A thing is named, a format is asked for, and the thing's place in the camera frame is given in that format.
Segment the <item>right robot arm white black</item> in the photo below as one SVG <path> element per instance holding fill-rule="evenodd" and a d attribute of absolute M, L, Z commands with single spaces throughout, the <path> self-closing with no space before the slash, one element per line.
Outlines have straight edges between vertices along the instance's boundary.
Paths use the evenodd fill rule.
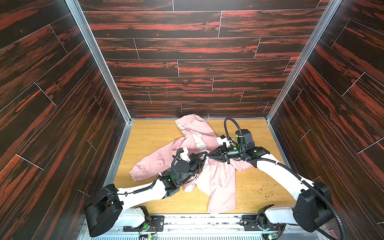
<path fill-rule="evenodd" d="M 276 226 L 298 225 L 312 233 L 318 231 L 329 240 L 333 237 L 321 229 L 321 226 L 335 219 L 340 239 L 346 239 L 344 224 L 338 215 L 331 197 L 330 189 L 322 183 L 314 183 L 285 166 L 262 147 L 218 147 L 208 154 L 209 159 L 222 163 L 230 160 L 244 161 L 269 175 L 284 187 L 296 200 L 293 207 L 265 206 L 259 210 L 256 222 L 264 231 L 276 229 Z"/>

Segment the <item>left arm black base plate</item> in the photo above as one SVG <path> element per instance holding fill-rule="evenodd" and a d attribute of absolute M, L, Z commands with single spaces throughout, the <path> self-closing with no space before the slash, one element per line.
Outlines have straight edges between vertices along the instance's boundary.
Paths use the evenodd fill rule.
<path fill-rule="evenodd" d="M 145 220 L 141 225 L 134 228 L 131 226 L 125 226 L 123 232 L 162 232 L 164 229 L 165 216 L 151 215 L 150 219 Z"/>

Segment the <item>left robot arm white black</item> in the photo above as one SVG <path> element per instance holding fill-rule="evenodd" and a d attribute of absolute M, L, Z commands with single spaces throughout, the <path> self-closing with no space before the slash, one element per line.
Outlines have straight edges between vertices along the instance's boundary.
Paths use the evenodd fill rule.
<path fill-rule="evenodd" d="M 114 184 L 90 189 L 84 210 L 90 237 L 98 237 L 112 228 L 143 227 L 150 222 L 146 202 L 173 196 L 180 188 L 198 176 L 204 168 L 207 152 L 182 158 L 176 154 L 171 167 L 151 184 L 117 189 Z"/>

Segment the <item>pink zip-up jacket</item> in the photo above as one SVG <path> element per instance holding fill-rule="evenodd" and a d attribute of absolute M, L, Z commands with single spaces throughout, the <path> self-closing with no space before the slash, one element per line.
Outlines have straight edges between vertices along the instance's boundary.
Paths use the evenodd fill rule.
<path fill-rule="evenodd" d="M 190 153 L 211 153 L 217 147 L 217 135 L 211 126 L 200 116 L 191 114 L 176 121 L 183 137 L 159 148 L 136 163 L 130 175 L 133 181 L 141 181 L 165 171 L 171 165 L 173 155 L 180 148 Z M 206 160 L 203 171 L 185 185 L 184 190 L 191 192 L 195 187 L 210 195 L 208 212 L 220 214 L 236 209 L 236 172 L 246 171 L 252 165 L 243 161 L 231 160 L 229 164 L 212 159 Z"/>

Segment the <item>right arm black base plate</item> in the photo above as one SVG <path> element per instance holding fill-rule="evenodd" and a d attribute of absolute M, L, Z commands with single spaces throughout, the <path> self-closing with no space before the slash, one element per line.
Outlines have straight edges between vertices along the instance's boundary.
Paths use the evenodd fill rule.
<path fill-rule="evenodd" d="M 273 224 L 264 215 L 243 215 L 240 225 L 245 231 L 282 231 L 285 224 Z"/>

